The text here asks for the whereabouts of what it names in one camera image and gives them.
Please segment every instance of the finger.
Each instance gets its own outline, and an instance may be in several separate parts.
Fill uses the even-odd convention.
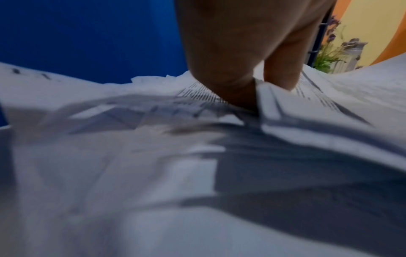
[[[256,108],[253,68],[282,42],[310,0],[176,0],[188,67],[231,104]]]
[[[264,80],[266,82],[287,90],[295,88],[306,54],[313,43],[320,22],[330,6],[331,1],[325,1],[323,5],[318,6],[318,16],[304,27],[291,32],[265,60]]]

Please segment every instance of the blue background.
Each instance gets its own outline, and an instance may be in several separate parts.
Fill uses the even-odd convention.
[[[0,37],[1,62],[98,83],[187,70],[173,0],[3,0]]]

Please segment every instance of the hand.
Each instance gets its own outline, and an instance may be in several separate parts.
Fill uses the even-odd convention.
[[[335,0],[175,0],[189,70],[230,104],[256,110],[253,69],[292,90]]]

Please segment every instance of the blue surface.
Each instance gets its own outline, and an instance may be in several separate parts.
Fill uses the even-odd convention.
[[[173,0],[4,0],[0,35],[1,62],[99,83],[187,70]]]

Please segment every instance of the orange and yellow wall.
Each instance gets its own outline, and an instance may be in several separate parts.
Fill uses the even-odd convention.
[[[337,0],[344,41],[368,42],[358,65],[368,66],[406,52],[406,0]],[[339,36],[335,46],[343,42]]]

